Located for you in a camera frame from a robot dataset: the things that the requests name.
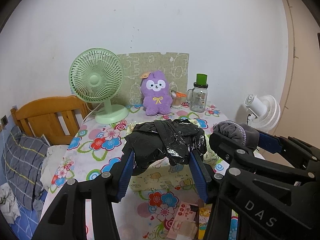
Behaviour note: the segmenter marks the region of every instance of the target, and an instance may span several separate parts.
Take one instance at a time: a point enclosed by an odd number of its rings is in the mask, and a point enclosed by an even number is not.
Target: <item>beige patterned board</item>
[[[120,91],[111,99],[113,104],[142,104],[140,76],[147,71],[164,72],[170,89],[186,93],[188,82],[188,53],[141,52],[118,55],[124,68],[124,81]]]

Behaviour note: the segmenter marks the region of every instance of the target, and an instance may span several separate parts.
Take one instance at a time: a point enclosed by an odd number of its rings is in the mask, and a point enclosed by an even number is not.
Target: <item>blue bed sheet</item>
[[[44,202],[47,196],[45,191],[41,200]],[[21,217],[18,217],[15,223],[11,226],[12,230],[20,240],[30,240],[33,236],[33,233],[36,231],[38,226],[37,212],[35,210],[30,211],[19,204],[19,210]]]

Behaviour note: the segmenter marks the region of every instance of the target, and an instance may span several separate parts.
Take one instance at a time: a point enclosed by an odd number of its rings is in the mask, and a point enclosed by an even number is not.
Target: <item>green electric fan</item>
[[[110,124],[124,119],[129,111],[112,105],[110,99],[121,88],[124,71],[119,58],[106,49],[89,49],[81,53],[69,71],[71,89],[87,103],[104,103],[95,115],[98,123]]]

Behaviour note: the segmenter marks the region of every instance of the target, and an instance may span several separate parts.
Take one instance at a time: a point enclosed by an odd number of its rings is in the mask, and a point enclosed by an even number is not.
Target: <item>beige door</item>
[[[283,0],[289,34],[289,64],[274,135],[296,137],[320,148],[320,27],[301,0]],[[275,161],[276,156],[263,154]]]

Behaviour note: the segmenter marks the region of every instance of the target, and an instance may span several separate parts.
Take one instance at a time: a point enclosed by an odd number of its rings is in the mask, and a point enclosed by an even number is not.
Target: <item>metal bolt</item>
[[[244,150],[242,150],[242,149],[237,149],[237,153],[245,154],[245,151],[244,151]]]
[[[213,177],[215,179],[223,179],[223,175],[221,173],[216,173]]]
[[[315,175],[314,175],[312,172],[308,172],[308,176],[309,176],[310,178],[312,178],[312,179],[315,178]]]
[[[75,180],[75,179],[68,179],[67,183],[68,183],[69,185],[73,185],[73,184],[76,183],[76,180]]]
[[[111,176],[111,173],[108,172],[108,171],[105,171],[105,172],[103,172],[103,173],[101,174],[101,176],[102,176],[103,178],[109,178],[109,177]]]
[[[237,169],[237,168],[230,168],[230,169],[229,169],[229,173],[230,173],[231,175],[238,176],[238,175],[241,174],[241,171],[240,171],[239,169]]]

